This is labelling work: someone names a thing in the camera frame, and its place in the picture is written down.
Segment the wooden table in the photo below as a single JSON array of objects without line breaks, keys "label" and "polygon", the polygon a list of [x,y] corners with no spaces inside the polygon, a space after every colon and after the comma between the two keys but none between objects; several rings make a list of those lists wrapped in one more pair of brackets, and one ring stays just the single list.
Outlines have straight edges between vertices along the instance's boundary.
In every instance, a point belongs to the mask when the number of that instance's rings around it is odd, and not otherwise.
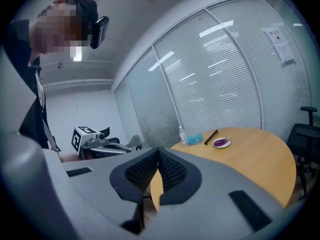
[{"label": "wooden table", "polygon": [[[184,147],[181,142],[171,149],[186,152],[228,165],[272,194],[285,207],[296,183],[296,163],[288,146],[274,134],[255,128],[222,128],[208,145],[204,142],[214,132],[203,132],[204,140],[197,145]],[[215,148],[217,138],[232,138],[226,148]],[[159,210],[163,194],[162,178],[159,171],[151,181],[151,196]]]}]

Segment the vr headset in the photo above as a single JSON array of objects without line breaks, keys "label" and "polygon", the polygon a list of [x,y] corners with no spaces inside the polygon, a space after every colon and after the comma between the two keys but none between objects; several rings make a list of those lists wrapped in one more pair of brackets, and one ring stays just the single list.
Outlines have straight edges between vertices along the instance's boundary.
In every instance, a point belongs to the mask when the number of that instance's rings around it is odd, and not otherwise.
[{"label": "vr headset", "polygon": [[92,49],[97,49],[105,39],[108,24],[109,18],[107,16],[102,16],[93,24],[92,40],[90,41]]}]

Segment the person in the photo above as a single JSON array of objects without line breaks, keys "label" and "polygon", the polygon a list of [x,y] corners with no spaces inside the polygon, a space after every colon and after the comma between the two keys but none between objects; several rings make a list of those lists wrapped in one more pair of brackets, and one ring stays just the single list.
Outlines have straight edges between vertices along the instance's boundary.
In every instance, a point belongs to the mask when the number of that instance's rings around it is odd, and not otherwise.
[{"label": "person", "polygon": [[[38,142],[43,149],[49,148],[49,141],[52,150],[60,151],[47,121],[46,95],[39,82],[40,55],[87,46],[97,19],[97,3],[94,0],[55,0],[36,21],[17,20],[7,28],[3,41],[6,55],[36,95],[19,132]],[[77,158],[76,154],[60,156],[62,162]]]}]

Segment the plastic bottle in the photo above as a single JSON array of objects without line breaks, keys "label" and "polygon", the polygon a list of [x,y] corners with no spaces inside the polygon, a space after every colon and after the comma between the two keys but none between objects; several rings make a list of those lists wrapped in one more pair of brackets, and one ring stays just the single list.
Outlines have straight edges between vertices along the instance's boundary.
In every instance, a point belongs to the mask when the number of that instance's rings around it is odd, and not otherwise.
[{"label": "plastic bottle", "polygon": [[179,135],[180,135],[183,146],[185,148],[189,147],[186,131],[182,128],[181,125],[179,126]]}]

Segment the white wall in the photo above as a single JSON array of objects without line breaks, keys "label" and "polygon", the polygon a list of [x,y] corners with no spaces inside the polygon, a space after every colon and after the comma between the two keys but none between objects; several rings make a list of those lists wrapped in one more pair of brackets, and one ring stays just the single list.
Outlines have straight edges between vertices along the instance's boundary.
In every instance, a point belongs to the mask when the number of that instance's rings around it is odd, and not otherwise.
[{"label": "white wall", "polygon": [[71,138],[74,126],[89,126],[100,131],[110,127],[109,138],[121,144],[128,140],[117,110],[114,94],[99,86],[66,88],[46,92],[47,120],[60,154],[74,153]]},{"label": "white wall", "polygon": [[[219,2],[222,0],[182,0],[166,13],[158,18],[157,21],[149,27],[144,34],[138,39],[135,45],[128,52],[123,62],[117,67],[116,75],[112,85],[114,91],[120,84],[126,73],[133,66],[135,61],[142,55],[142,53],[162,34],[168,31],[181,19],[191,15],[195,11],[206,7],[207,5]],[[157,3],[165,3],[166,1],[159,0]]]}]

